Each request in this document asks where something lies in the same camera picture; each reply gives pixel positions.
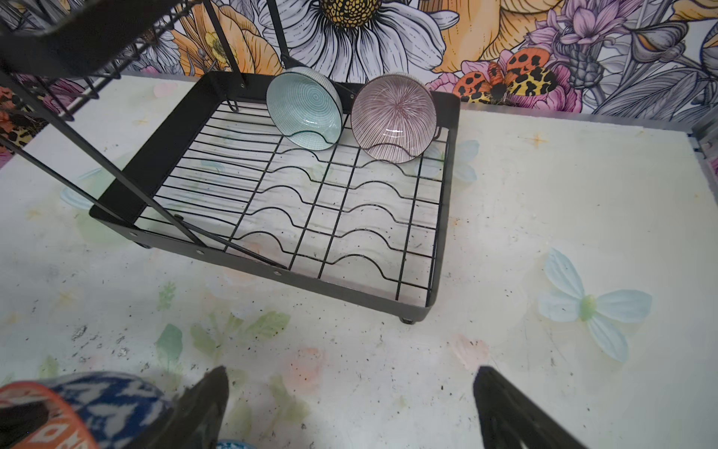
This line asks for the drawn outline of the mint green bowl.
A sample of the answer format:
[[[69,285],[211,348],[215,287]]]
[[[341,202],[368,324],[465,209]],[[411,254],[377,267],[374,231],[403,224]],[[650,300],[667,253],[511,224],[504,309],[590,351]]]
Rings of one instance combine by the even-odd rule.
[[[332,82],[307,67],[292,67],[267,88],[267,110],[288,140],[311,151],[338,143],[342,133],[342,104]]]

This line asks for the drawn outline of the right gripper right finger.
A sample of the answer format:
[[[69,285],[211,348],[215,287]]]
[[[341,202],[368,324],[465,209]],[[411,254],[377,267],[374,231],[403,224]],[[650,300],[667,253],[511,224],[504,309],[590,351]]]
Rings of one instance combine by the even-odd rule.
[[[479,368],[473,396],[485,448],[583,447],[493,367]]]

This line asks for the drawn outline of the orange patterned bowl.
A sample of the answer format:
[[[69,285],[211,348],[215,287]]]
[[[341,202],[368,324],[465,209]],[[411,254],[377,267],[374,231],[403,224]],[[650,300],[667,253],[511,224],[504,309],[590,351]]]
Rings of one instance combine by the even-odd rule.
[[[36,382],[1,387],[2,448],[98,448],[78,414]]]

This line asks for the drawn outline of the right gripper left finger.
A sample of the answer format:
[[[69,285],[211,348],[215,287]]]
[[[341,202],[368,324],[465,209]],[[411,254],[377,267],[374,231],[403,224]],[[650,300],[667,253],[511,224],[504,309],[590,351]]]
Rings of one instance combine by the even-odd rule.
[[[215,448],[229,398],[226,368],[207,373],[125,448]]]

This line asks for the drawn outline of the pink striped bowl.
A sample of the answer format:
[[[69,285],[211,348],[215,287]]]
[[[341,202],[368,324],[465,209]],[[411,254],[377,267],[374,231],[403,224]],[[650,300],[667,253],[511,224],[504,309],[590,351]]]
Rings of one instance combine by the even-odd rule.
[[[396,73],[362,87],[353,102],[351,122],[356,143],[371,158],[404,164],[429,147],[438,116],[424,84]]]

